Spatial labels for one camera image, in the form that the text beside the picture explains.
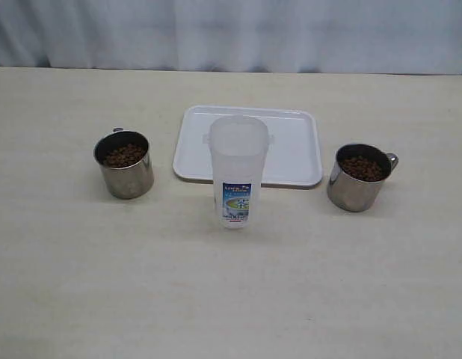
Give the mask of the steel mug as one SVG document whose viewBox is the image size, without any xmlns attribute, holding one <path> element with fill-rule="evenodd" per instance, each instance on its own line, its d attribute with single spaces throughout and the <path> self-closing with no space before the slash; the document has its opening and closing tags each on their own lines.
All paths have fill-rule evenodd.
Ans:
<svg viewBox="0 0 462 359">
<path fill-rule="evenodd" d="M 385 153 L 369 144 L 346 144 L 336 152 L 327 196 L 341 209 L 366 211 L 397 164 L 394 153 Z"/>
<path fill-rule="evenodd" d="M 93 149 L 108 191 L 130 200 L 146 194 L 155 182 L 150 142 L 139 132 L 115 128 Z"/>
</svg>

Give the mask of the clear plastic container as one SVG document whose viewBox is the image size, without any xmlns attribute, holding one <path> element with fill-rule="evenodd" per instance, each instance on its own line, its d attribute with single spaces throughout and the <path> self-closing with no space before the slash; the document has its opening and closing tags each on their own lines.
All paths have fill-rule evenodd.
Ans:
<svg viewBox="0 0 462 359">
<path fill-rule="evenodd" d="M 268 127 L 255 117 L 220 117 L 204 141 L 211 155 L 215 214 L 225 228 L 246 227 L 259 209 Z"/>
</svg>

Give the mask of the white plastic tray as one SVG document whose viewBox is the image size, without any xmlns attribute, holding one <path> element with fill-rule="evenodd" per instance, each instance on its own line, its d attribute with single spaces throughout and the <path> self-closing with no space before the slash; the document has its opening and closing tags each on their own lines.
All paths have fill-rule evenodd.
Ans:
<svg viewBox="0 0 462 359">
<path fill-rule="evenodd" d="M 244 115 L 268 127 L 271 143 L 262 184 L 265 187 L 312 188 L 321 182 L 320 143 L 315 119 L 305 111 L 196 105 L 184 113 L 173 158 L 182 180 L 211 182 L 211 155 L 205 137 L 220 117 Z"/>
</svg>

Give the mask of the white curtain backdrop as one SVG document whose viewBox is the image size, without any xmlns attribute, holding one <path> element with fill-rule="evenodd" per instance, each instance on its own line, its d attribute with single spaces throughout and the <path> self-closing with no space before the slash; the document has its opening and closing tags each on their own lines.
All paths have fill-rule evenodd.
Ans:
<svg viewBox="0 0 462 359">
<path fill-rule="evenodd" d="M 462 1 L 0 1 L 0 66 L 462 74 Z"/>
</svg>

